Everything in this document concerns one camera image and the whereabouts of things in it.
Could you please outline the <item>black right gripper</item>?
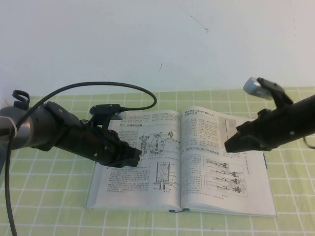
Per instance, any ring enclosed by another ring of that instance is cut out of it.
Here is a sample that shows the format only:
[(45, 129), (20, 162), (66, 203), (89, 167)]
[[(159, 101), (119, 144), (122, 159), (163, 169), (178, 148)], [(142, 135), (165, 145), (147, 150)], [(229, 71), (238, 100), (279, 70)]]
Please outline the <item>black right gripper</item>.
[(264, 109), (258, 118), (237, 127), (237, 134), (225, 142), (227, 152), (274, 149), (299, 139), (299, 110), (295, 105)]

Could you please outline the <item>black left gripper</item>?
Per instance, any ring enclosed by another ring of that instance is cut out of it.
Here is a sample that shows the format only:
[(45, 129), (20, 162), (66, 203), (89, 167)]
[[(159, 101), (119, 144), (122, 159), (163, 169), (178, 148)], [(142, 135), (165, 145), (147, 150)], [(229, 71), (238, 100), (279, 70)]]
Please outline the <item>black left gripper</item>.
[(59, 141), (59, 148), (109, 167), (137, 167), (141, 150), (122, 142), (112, 130), (89, 126), (70, 128)]

